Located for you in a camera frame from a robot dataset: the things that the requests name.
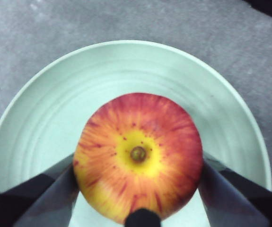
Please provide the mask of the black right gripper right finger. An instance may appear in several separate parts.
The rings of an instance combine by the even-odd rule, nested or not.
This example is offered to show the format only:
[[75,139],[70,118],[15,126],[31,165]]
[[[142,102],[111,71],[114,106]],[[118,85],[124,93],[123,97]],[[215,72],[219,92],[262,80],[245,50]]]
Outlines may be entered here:
[[272,191],[203,154],[198,187],[212,227],[272,227]]

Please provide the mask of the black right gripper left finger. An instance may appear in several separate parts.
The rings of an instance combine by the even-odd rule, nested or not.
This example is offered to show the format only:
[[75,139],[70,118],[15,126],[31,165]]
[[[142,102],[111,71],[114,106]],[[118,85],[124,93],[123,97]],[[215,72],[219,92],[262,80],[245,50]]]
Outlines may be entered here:
[[0,192],[0,227],[67,227],[79,193],[72,160]]

